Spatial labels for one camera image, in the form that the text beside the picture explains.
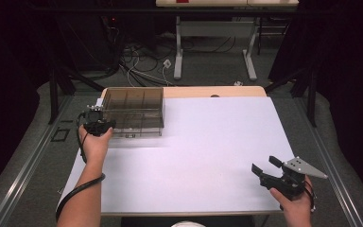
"desk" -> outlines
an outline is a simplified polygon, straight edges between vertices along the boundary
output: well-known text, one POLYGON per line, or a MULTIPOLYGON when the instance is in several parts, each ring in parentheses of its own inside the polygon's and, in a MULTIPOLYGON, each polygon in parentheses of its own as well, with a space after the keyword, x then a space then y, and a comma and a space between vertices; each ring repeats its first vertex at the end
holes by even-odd
MULTIPOLYGON (((208 216, 281 212, 251 172, 293 158, 273 103, 259 87, 164 88, 163 135, 110 141, 102 214, 208 216), (178 97, 193 94, 194 97, 178 97)), ((63 196, 84 168, 78 155, 63 196)))
MULTIPOLYGON (((219 7, 244 7, 244 8, 286 8, 296 7, 298 0, 157 0, 157 7, 168 8, 219 8, 219 7)), ((257 80, 251 53, 257 33, 256 18, 248 22, 214 22, 214 21, 181 21, 176 17, 176 60, 174 79, 182 78, 182 36, 214 36, 214 37, 249 37, 247 49, 243 50, 244 62, 250 80, 257 80)))

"person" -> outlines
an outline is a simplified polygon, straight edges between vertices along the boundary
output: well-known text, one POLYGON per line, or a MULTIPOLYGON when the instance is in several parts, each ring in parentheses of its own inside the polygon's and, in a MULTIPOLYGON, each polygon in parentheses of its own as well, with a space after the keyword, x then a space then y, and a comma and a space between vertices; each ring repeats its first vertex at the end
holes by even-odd
MULTIPOLYGON (((102 168, 108 151, 108 143, 112 137, 113 129, 108 129, 101 136, 89 135, 83 126, 78 129, 83 148, 87 158, 76 187, 83 185, 102 175, 102 168)), ((311 182, 307 176, 307 188, 311 182)), ((295 200, 290 201, 277 189, 271 188, 270 194, 284 208, 285 221, 288 227, 311 226, 311 200, 306 193, 302 193, 295 200)), ((58 219, 57 226, 99 226, 101 219, 101 183, 96 183, 71 198, 64 206, 58 219)))

